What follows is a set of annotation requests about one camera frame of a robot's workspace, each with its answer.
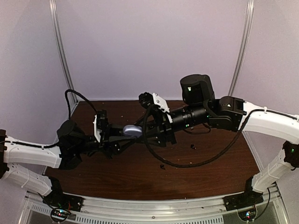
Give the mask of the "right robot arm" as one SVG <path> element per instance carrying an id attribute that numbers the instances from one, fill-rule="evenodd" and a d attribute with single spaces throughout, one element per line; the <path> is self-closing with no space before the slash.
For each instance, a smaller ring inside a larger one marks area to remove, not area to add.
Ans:
<path id="1" fill-rule="evenodd" d="M 171 111 L 156 93 L 143 93 L 139 102 L 145 115 L 135 123 L 136 136 L 149 145 L 149 137 L 175 143 L 175 132 L 206 123 L 210 128 L 256 132 L 283 139 L 283 148 L 260 173 L 248 179 L 240 203 L 251 205 L 276 180 L 299 166 L 299 117 L 260 107 L 240 98 L 216 99 L 208 75 L 192 74 L 180 80 L 185 106 Z"/>

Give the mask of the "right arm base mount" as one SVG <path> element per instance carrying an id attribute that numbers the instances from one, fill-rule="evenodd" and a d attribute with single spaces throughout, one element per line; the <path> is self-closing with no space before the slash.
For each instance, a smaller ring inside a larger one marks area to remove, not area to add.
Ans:
<path id="1" fill-rule="evenodd" d="M 256 205 L 263 202 L 261 193 L 240 193 L 223 198 L 226 211 L 236 210 L 238 217 L 244 222 L 257 218 Z"/>

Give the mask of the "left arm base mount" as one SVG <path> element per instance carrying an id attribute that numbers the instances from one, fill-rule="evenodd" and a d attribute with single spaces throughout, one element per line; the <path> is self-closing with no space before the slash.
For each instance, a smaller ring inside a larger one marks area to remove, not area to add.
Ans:
<path id="1" fill-rule="evenodd" d="M 83 198 L 80 196 L 73 196 L 63 194 L 58 196 L 42 196 L 44 204 L 50 207 L 50 218 L 55 223 L 66 221 L 74 212 L 80 212 L 83 205 Z"/>

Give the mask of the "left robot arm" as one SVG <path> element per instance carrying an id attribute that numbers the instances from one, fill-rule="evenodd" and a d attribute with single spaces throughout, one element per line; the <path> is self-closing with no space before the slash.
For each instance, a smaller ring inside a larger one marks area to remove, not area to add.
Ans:
<path id="1" fill-rule="evenodd" d="M 18 184 L 41 195 L 44 203 L 66 207 L 76 201 L 66 195 L 57 178 L 39 175 L 21 164 L 42 165 L 60 170 L 75 169 L 81 156 L 101 152 L 107 158 L 120 154 L 142 136 L 135 125 L 93 124 L 94 133 L 86 135 L 72 120 L 65 121 L 57 131 L 58 142 L 52 145 L 34 144 L 14 139 L 0 132 L 0 178 Z"/>

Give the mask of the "purple earbud charging case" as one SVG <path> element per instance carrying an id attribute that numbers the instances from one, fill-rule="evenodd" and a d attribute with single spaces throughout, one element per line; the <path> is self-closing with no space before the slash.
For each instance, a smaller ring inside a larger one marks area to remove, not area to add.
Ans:
<path id="1" fill-rule="evenodd" d="M 126 137 L 139 138 L 142 136 L 142 127 L 136 125 L 126 125 L 124 126 L 122 133 Z"/>

